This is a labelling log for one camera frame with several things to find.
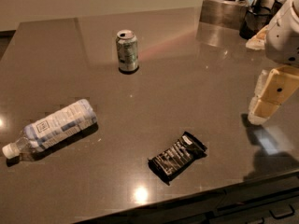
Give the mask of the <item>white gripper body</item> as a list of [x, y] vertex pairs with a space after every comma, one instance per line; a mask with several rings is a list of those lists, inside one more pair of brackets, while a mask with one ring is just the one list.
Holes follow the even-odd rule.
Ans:
[[299, 0], [287, 0], [269, 22], [265, 55], [276, 63], [299, 66]]

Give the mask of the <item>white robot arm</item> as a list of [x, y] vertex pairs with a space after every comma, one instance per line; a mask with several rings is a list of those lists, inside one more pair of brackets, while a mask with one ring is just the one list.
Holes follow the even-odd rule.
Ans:
[[286, 0], [265, 29], [266, 57], [279, 64], [263, 70], [249, 104], [248, 120], [262, 125], [299, 88], [299, 0]]

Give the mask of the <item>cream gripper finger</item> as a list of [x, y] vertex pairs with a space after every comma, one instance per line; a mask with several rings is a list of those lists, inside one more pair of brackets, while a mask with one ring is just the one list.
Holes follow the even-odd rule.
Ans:
[[256, 83], [254, 96], [249, 104], [248, 120], [252, 125], [262, 125], [270, 117], [271, 105], [261, 99], [268, 76], [268, 70], [261, 72]]
[[290, 65], [282, 65], [269, 71], [261, 99], [271, 105], [270, 117], [298, 89], [298, 68]]

